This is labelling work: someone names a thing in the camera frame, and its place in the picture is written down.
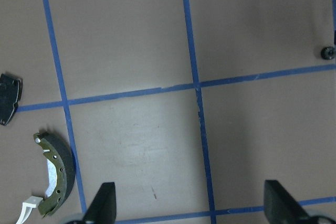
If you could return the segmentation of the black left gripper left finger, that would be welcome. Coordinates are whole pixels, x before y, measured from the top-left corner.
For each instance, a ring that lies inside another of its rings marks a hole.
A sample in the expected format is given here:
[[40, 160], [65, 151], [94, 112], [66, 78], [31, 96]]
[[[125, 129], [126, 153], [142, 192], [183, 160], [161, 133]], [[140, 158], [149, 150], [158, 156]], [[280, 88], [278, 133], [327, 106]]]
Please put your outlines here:
[[115, 223], [116, 189], [114, 182], [103, 183], [82, 221], [84, 223]]

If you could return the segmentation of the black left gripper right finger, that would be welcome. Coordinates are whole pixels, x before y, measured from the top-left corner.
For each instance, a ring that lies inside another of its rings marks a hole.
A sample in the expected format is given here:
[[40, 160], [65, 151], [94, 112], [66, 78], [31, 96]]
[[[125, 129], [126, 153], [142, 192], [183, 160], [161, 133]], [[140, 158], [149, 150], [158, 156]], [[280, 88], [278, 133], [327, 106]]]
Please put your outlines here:
[[277, 180], [264, 182], [264, 214], [268, 223], [310, 223], [311, 217]]

